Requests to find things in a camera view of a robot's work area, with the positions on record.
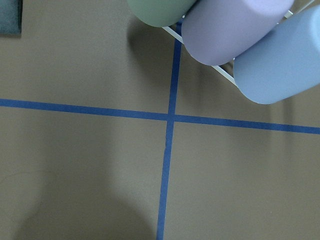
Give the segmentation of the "purple cup on rack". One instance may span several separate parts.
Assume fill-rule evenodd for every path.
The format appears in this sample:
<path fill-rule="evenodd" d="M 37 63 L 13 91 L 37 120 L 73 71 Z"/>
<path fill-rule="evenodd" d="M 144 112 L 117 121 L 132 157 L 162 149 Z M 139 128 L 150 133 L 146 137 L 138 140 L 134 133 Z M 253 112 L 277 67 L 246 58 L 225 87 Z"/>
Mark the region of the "purple cup on rack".
<path fill-rule="evenodd" d="M 204 65 L 224 65 L 270 32 L 293 3 L 292 0 L 199 0 L 182 23 L 184 46 Z"/>

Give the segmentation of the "green cup on rack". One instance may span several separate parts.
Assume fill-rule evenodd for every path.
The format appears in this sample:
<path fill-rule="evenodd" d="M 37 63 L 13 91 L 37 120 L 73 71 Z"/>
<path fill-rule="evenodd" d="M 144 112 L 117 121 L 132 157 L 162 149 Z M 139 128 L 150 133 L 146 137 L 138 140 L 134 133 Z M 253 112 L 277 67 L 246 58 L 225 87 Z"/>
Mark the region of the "green cup on rack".
<path fill-rule="evenodd" d="M 168 27 L 177 23 L 196 0 L 127 0 L 132 13 L 152 27 Z"/>

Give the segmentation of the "blue cup on rack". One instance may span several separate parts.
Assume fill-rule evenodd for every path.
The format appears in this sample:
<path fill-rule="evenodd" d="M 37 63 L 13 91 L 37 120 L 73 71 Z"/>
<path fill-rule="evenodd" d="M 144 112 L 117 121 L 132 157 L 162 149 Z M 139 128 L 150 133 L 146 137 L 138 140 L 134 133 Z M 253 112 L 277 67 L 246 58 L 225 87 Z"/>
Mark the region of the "blue cup on rack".
<path fill-rule="evenodd" d="M 318 85 L 320 7 L 293 15 L 237 56 L 233 77 L 246 98 L 264 105 Z"/>

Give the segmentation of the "white cup rack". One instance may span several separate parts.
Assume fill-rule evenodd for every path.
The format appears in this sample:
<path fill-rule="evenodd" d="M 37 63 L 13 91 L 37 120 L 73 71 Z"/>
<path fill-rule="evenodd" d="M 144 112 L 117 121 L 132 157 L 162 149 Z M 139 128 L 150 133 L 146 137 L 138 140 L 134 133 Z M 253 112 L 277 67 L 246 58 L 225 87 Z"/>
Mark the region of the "white cup rack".
<path fill-rule="evenodd" d="M 292 12 L 291 10 L 288 10 L 288 12 L 284 15 L 282 20 L 286 20 L 290 18 L 291 16 L 298 14 L 308 8 L 310 5 L 312 5 L 315 2 L 315 0 L 309 0 L 307 3 L 305 3 L 303 6 L 301 6 L 296 11 Z M 172 29 L 170 26 L 162 27 L 163 30 L 165 30 L 168 34 L 170 34 L 172 37 L 175 38 L 175 40 L 179 41 L 182 45 L 184 44 L 182 36 L 174 29 Z M 222 75 L 225 79 L 227 79 L 229 82 L 231 82 L 233 85 L 236 85 L 234 77 L 229 74 L 227 71 L 225 71 L 221 66 L 219 65 L 211 65 L 215 71 L 217 71 L 220 75 Z"/>

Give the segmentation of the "grey folded cloth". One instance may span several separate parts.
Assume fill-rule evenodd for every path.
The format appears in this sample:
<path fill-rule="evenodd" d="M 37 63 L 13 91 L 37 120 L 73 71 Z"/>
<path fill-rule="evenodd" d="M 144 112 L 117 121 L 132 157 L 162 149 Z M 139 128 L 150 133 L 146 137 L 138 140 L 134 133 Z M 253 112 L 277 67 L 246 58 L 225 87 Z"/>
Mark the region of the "grey folded cloth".
<path fill-rule="evenodd" d="M 20 35 L 22 32 L 22 0 L 0 0 L 0 33 Z"/>

